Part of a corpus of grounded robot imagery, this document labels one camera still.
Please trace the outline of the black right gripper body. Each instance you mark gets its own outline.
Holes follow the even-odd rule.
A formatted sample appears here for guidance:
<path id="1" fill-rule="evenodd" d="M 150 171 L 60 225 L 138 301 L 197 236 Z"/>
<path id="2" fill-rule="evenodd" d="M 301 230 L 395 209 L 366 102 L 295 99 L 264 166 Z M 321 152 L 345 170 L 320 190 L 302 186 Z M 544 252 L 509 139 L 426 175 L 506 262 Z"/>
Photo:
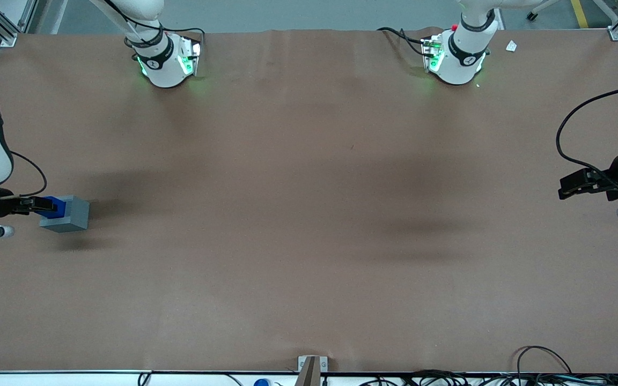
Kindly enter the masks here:
<path id="1" fill-rule="evenodd" d="M 0 218 L 7 217 L 14 212 L 17 196 L 8 189 L 0 188 Z"/>

